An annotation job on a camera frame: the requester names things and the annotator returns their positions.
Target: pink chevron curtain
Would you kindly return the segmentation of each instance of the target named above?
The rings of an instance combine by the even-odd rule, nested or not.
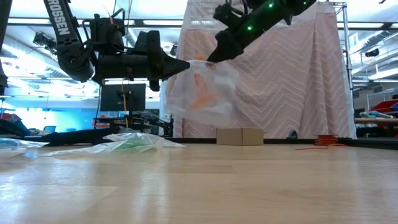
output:
[[[300,138],[352,137],[335,12],[323,6],[308,13],[312,19],[266,32],[228,62],[240,73],[231,127],[262,128],[265,138],[286,138],[292,129]],[[216,47],[214,32],[183,28],[178,47],[183,60],[207,56]],[[176,78],[170,79],[168,93]],[[175,118],[174,133],[214,138],[216,127]]]

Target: computer monitor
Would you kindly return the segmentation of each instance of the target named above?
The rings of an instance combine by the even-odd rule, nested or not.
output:
[[[146,84],[123,85],[127,111],[145,110]],[[105,85],[101,90],[101,111],[124,111],[122,85]]]

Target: small cardboard box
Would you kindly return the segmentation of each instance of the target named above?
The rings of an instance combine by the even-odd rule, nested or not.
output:
[[[217,144],[225,146],[261,146],[264,130],[258,128],[217,129]]]

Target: clear plastic bag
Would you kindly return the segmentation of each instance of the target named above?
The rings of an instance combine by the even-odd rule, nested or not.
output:
[[[166,109],[202,124],[228,125],[239,72],[228,63],[189,62],[191,67],[178,74]]]
[[[184,145],[174,143],[162,137],[155,136],[153,134],[145,134],[145,133],[111,134],[109,136],[105,136],[104,139],[113,142],[103,143],[83,149],[70,149],[70,150],[52,151],[52,152],[35,151],[35,152],[29,152],[29,155],[27,154],[26,155],[28,157],[61,156],[72,153],[97,154],[103,152],[127,151],[127,150],[140,154],[148,151],[149,149],[162,149],[163,147],[185,147]]]
[[[31,142],[18,139],[0,138],[0,159],[23,154],[29,148],[43,147],[47,142]]]

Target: ceiling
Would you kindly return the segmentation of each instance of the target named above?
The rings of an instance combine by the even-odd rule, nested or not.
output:
[[[348,20],[351,22],[393,22],[398,21],[398,0],[386,0],[384,4],[379,4],[381,0],[347,0],[348,5]],[[128,0],[72,0],[70,4],[72,13],[78,19],[87,19],[92,18],[94,13],[98,13],[102,17],[108,17],[108,13],[112,13],[115,9],[129,8]],[[185,8],[187,6],[187,0],[132,0],[132,7],[130,12],[131,19],[145,19],[145,20],[182,20]],[[48,18],[47,11],[44,6],[43,0],[13,0],[11,15],[10,18],[39,18],[45,19]],[[338,14],[338,21],[342,21],[342,13]],[[140,28],[133,27],[129,29],[132,38],[136,40],[140,31],[149,31],[149,30],[159,30],[160,38],[161,38],[161,46],[164,48],[165,52],[168,52],[171,49],[173,44],[178,42],[178,38],[180,36],[180,28],[178,27],[167,27],[168,22],[162,23],[162,21],[155,21],[156,24],[160,24],[161,26],[152,26],[151,28]],[[85,35],[80,28],[80,34],[85,40]],[[44,33],[47,37],[54,39],[55,34],[53,32],[52,27],[50,26],[35,26],[35,25],[26,25],[23,26],[19,24],[18,26],[14,26],[9,24],[7,27],[6,35],[12,40],[17,42],[18,44],[22,44],[26,47],[25,52],[23,53],[23,57],[19,59],[21,61],[23,58],[24,61],[32,61],[33,56],[37,56],[36,53],[41,54],[41,56],[45,56],[50,58],[51,55],[48,50],[37,48],[35,44],[32,43],[34,35],[36,33]],[[375,35],[377,31],[350,31],[350,44],[351,48],[358,47],[357,45],[361,42],[365,42],[369,37]],[[344,44],[344,32],[339,31],[340,39],[342,45]],[[375,46],[380,48],[380,56],[376,58],[366,58],[364,56],[364,52],[356,52],[351,56],[353,68],[365,68],[368,65],[375,64],[378,60],[382,61],[384,58],[394,54],[398,51],[397,45],[397,36],[391,38],[388,41],[380,41]],[[385,60],[383,62],[377,63],[379,64],[379,70],[388,70],[391,68],[395,68],[397,66],[398,60],[397,57],[390,58],[389,60]],[[23,73],[19,73],[16,76],[26,76],[32,75],[31,71],[33,68],[29,68],[29,70],[24,70]],[[355,73],[354,75],[358,78],[366,78],[369,75],[374,74],[376,66],[370,66],[365,68],[364,70]],[[56,77],[64,77],[61,70],[57,70],[54,67],[47,67],[43,74],[33,73],[33,75],[39,77],[46,77],[49,73],[52,75],[57,75]],[[26,85],[32,86],[45,86],[49,85],[50,81],[46,80],[31,80],[27,82],[23,81],[14,81],[14,84],[11,86],[20,87],[21,83],[25,83]],[[72,80],[57,80],[51,81],[51,85],[55,85],[55,87],[50,90],[46,88],[42,88],[43,92],[37,91],[38,95],[42,95],[50,92],[54,92],[60,89],[63,89],[66,93],[73,91],[75,95],[84,95],[84,96],[95,96],[98,94],[98,85],[94,82],[88,82],[85,85],[81,85],[81,83],[74,82]],[[159,93],[147,93],[150,97],[159,97]]]

